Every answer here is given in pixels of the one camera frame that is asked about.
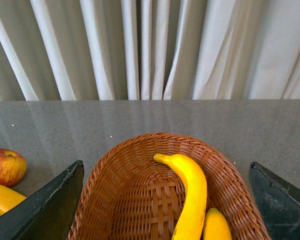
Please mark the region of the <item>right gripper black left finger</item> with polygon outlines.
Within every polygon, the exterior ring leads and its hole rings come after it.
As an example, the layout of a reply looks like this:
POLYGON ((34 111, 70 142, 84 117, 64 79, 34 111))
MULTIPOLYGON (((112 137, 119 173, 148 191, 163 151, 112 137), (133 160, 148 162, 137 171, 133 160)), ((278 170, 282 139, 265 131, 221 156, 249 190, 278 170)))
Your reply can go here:
POLYGON ((0 216, 0 240, 65 240, 83 189, 81 160, 0 216))

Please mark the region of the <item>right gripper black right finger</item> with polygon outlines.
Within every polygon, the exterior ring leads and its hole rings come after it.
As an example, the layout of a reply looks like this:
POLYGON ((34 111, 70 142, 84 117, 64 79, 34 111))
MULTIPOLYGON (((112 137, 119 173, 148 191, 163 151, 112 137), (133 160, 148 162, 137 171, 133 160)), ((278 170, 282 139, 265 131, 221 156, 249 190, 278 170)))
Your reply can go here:
POLYGON ((300 240, 300 189, 255 161, 249 167, 248 176, 270 237, 300 240))

